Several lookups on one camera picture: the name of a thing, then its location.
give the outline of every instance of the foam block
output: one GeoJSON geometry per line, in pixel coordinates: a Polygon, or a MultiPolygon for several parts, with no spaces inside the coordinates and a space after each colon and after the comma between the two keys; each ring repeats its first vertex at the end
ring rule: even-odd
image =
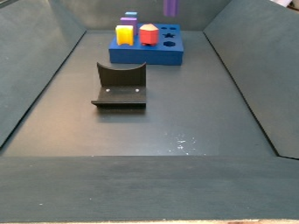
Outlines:
{"type": "Polygon", "coordinates": [[[163,0],[163,14],[175,17],[179,12],[179,0],[163,0]]]}
{"type": "Polygon", "coordinates": [[[134,26],[133,25],[119,25],[117,27],[117,44],[122,46],[123,44],[134,45],[134,26]]]}
{"type": "Polygon", "coordinates": [[[135,35],[138,34],[138,22],[135,17],[122,17],[121,18],[122,25],[133,25],[135,29],[135,35]]]}
{"type": "Polygon", "coordinates": [[[118,45],[114,38],[110,44],[110,61],[122,64],[179,66],[183,63],[183,40],[178,24],[154,24],[159,29],[159,43],[142,45],[135,36],[134,45],[118,45]]]}
{"type": "Polygon", "coordinates": [[[157,46],[159,42],[159,29],[153,24],[145,24],[139,31],[142,45],[157,46]]]}
{"type": "Polygon", "coordinates": [[[127,18],[138,18],[138,12],[135,12],[135,11],[129,11],[129,12],[126,13],[126,17],[127,17],[127,18]]]}

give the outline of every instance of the star-shaped hole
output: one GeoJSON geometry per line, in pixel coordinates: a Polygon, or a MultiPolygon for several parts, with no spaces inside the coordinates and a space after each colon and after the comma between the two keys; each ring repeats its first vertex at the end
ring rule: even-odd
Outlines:
{"type": "Polygon", "coordinates": [[[173,39],[173,38],[174,38],[174,36],[175,36],[175,35],[174,35],[174,34],[171,34],[171,33],[166,33],[166,34],[165,34],[165,37],[166,37],[167,39],[173,39]]]}

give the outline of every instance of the purple block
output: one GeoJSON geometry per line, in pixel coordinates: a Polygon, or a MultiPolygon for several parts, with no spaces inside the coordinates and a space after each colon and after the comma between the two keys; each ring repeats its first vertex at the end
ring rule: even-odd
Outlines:
{"type": "Polygon", "coordinates": [[[179,12],[179,0],[163,0],[163,14],[175,17],[179,12]]]}
{"type": "Polygon", "coordinates": [[[138,32],[138,22],[137,22],[137,18],[135,17],[122,17],[121,18],[121,24],[122,25],[133,25],[134,26],[134,30],[135,30],[135,35],[138,32]]]}

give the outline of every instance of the yellow block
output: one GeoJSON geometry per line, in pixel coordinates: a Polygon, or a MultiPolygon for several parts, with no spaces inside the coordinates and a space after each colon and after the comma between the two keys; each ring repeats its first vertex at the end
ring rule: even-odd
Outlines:
{"type": "Polygon", "coordinates": [[[135,28],[133,25],[119,25],[117,27],[117,43],[122,46],[123,44],[134,45],[135,40],[135,28]]]}

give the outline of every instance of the bin floor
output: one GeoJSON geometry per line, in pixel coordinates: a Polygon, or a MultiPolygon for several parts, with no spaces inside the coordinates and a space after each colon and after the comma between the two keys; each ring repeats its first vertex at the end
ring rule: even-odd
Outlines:
{"type": "Polygon", "coordinates": [[[147,107],[98,109],[97,63],[114,68],[113,31],[90,31],[11,136],[6,157],[274,157],[257,120],[201,31],[183,31],[182,66],[147,66],[147,107]]]}

